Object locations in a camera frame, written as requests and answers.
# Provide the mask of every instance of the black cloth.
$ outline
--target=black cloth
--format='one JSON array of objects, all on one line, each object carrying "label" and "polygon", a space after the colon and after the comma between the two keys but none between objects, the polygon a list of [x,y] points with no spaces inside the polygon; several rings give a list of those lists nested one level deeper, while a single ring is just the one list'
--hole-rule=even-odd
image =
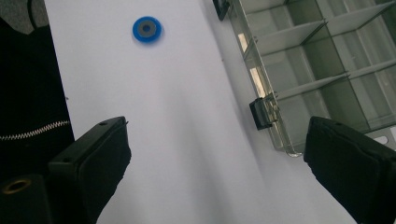
[{"label": "black cloth", "polygon": [[[68,121],[50,27],[29,35],[0,20],[0,136]],[[70,125],[22,140],[0,140],[0,182],[48,173],[48,161],[74,142]]]},{"label": "black cloth", "polygon": [[304,160],[358,223],[393,224],[395,151],[341,123],[313,117]]}]

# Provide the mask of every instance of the blue round object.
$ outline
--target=blue round object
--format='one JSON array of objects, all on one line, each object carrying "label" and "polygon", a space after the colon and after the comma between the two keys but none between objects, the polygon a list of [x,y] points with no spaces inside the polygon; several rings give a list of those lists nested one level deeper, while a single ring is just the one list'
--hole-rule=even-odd
[{"label": "blue round object", "polygon": [[134,23],[132,32],[134,38],[142,43],[151,43],[161,36],[163,28],[153,17],[142,17]]}]

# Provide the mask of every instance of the gray carpet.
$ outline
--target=gray carpet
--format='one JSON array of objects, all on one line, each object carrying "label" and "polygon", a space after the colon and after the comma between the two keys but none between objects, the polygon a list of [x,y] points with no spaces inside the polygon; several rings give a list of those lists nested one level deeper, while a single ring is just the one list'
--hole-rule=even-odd
[{"label": "gray carpet", "polygon": [[[37,27],[49,24],[44,0],[32,0],[32,12]],[[0,17],[21,33],[30,34],[33,31],[27,0],[0,0]]]}]

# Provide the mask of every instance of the zipper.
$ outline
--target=zipper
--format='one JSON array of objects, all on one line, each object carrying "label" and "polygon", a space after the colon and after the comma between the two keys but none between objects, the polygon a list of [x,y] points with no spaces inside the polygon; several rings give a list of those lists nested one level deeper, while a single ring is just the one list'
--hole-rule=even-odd
[{"label": "zipper", "polygon": [[1,136],[0,135],[0,141],[13,141],[13,140],[22,140],[25,138],[30,138],[30,137],[34,137],[37,136],[41,133],[50,131],[52,129],[56,129],[59,127],[63,127],[66,125],[70,125],[70,120],[63,120],[63,121],[56,121],[53,122],[51,124],[47,124],[46,126],[33,130],[29,133],[18,133],[18,134],[12,134],[12,135],[6,135],[6,136]]}]

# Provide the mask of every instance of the clear plastic case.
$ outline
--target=clear plastic case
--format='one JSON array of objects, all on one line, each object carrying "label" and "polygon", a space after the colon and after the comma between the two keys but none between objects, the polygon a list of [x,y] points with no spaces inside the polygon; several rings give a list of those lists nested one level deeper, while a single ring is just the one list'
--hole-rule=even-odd
[{"label": "clear plastic case", "polygon": [[229,18],[276,148],[304,152],[312,116],[373,138],[396,124],[396,1],[233,0]]}]

